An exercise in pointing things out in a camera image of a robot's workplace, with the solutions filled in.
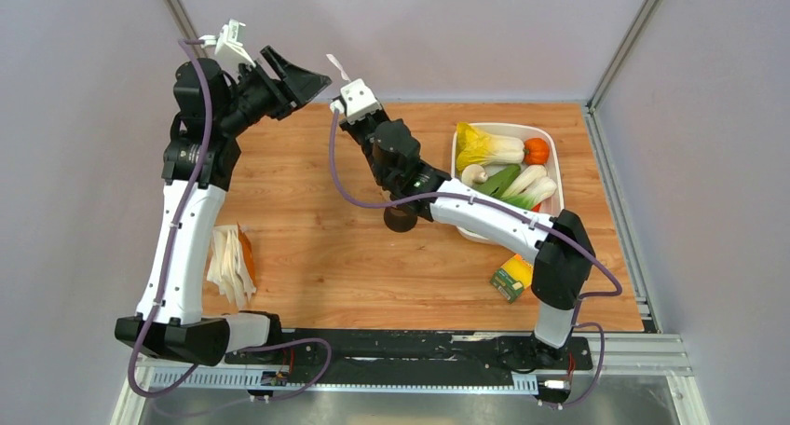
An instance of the yellow and green box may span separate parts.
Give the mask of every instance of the yellow and green box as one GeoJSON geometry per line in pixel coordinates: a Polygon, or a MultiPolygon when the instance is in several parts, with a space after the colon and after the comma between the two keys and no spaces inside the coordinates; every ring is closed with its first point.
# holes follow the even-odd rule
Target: yellow and green box
{"type": "Polygon", "coordinates": [[[491,276],[491,285],[511,304],[532,284],[532,266],[520,255],[511,257],[491,276]]]}

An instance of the pumpkin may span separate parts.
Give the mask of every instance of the pumpkin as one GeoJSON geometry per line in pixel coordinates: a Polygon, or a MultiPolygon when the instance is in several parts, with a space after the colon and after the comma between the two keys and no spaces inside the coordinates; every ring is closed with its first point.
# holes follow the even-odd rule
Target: pumpkin
{"type": "Polygon", "coordinates": [[[546,164],[549,160],[549,145],[540,138],[524,141],[524,162],[532,164],[546,164]]]}

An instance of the floor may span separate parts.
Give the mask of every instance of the floor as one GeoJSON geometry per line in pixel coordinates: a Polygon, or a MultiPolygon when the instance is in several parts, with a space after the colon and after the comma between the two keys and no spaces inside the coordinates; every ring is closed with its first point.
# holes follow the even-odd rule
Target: floor
{"type": "MultiPolygon", "coordinates": [[[[574,390],[589,385],[589,377],[574,377],[574,390]]],[[[234,390],[183,389],[157,400],[166,412],[212,409],[244,398],[234,390]]],[[[565,411],[539,407],[523,395],[306,392],[288,402],[245,403],[193,419],[165,418],[151,402],[141,424],[260,424],[293,425],[489,425],[519,424],[678,424],[672,393],[665,377],[604,377],[587,401],[565,411]]]]}
{"type": "MultiPolygon", "coordinates": [[[[539,127],[555,141],[565,207],[580,215],[601,261],[623,285],[617,298],[585,301],[579,320],[610,331],[642,331],[615,227],[579,106],[572,103],[390,103],[422,143],[422,158],[449,170],[456,123],[539,127]]],[[[420,221],[389,231],[380,211],[357,208],[336,192],[327,147],[331,113],[312,104],[281,122],[265,120],[239,137],[241,159],[218,225],[248,227],[258,293],[246,309],[278,313],[284,327],[531,330],[538,301],[526,292],[508,304],[489,285],[512,253],[473,243],[452,226],[420,221]]],[[[338,131],[341,181],[356,198],[382,195],[357,145],[338,131]]],[[[610,290],[594,269],[584,291],[610,290]]],[[[205,314],[236,311],[206,283],[205,314]]]]}

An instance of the gray floor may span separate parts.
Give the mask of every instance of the gray floor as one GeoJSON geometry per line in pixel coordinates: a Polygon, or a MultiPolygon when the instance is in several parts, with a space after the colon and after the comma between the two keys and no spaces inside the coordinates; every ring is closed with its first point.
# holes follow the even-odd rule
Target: gray floor
{"type": "MultiPolygon", "coordinates": [[[[574,392],[586,380],[577,377],[574,392]]],[[[181,389],[157,401],[165,411],[198,411],[244,397],[244,392],[181,389]]],[[[595,392],[565,411],[538,407],[531,397],[474,394],[306,392],[281,404],[240,404],[191,419],[164,418],[146,404],[142,424],[491,425],[677,424],[663,377],[603,377],[595,392]]]]}

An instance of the bin of vegetables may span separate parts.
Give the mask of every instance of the bin of vegetables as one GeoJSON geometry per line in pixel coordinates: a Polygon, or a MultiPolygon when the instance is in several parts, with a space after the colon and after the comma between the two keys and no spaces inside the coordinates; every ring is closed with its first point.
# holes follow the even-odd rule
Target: bin of vegetables
{"type": "MultiPolygon", "coordinates": [[[[495,122],[458,123],[451,174],[517,209],[558,215],[565,207],[552,137],[541,129],[495,122]]],[[[463,227],[466,239],[493,243],[463,227]]]]}

